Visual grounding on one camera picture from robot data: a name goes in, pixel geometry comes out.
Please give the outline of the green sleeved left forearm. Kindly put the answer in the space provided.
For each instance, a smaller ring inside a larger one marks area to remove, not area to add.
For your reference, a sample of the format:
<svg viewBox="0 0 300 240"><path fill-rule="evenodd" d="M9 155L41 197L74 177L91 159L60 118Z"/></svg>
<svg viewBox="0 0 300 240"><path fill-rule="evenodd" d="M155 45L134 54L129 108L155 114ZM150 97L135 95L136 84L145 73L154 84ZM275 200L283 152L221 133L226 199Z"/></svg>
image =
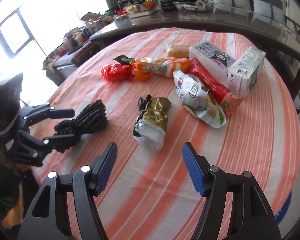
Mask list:
<svg viewBox="0 0 300 240"><path fill-rule="evenodd" d="M19 206L21 164L6 159L0 152L0 225L11 230L21 223Z"/></svg>

